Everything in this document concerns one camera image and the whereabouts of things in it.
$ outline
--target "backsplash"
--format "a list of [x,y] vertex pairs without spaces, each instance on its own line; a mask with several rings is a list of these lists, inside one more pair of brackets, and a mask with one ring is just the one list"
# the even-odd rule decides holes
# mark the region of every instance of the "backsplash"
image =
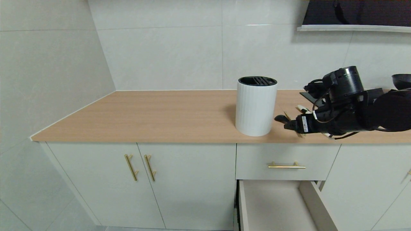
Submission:
[[356,65],[365,88],[411,73],[411,34],[297,32],[306,0],[90,0],[117,90],[236,89],[242,76],[301,89]]

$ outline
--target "cabinet door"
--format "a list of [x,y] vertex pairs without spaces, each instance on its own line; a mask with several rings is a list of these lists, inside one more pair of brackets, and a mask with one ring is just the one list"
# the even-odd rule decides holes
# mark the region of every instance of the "cabinet door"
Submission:
[[411,145],[343,144],[322,189],[343,230],[371,230],[410,176]]
[[[138,147],[109,143],[48,143],[84,201],[104,226],[164,228]],[[134,181],[124,155],[139,171]]]
[[411,182],[407,184],[372,230],[407,228],[411,230]]
[[235,144],[138,145],[167,229],[233,230]]

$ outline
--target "white label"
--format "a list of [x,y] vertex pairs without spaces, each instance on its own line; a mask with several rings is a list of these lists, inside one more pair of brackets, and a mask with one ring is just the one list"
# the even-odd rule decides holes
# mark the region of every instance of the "white label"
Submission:
[[308,124],[307,124],[307,119],[305,116],[302,116],[302,127],[304,128],[304,132],[308,132]]

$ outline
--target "black bowl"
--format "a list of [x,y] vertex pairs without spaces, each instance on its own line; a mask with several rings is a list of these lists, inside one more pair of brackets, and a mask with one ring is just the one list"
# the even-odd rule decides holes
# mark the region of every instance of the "black bowl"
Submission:
[[411,88],[411,74],[395,74],[393,83],[398,90]]

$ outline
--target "open drawer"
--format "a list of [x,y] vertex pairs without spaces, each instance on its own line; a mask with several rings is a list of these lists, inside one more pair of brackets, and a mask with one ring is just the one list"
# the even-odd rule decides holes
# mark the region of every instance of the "open drawer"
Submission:
[[238,190],[241,231],[339,230],[312,181],[240,180]]

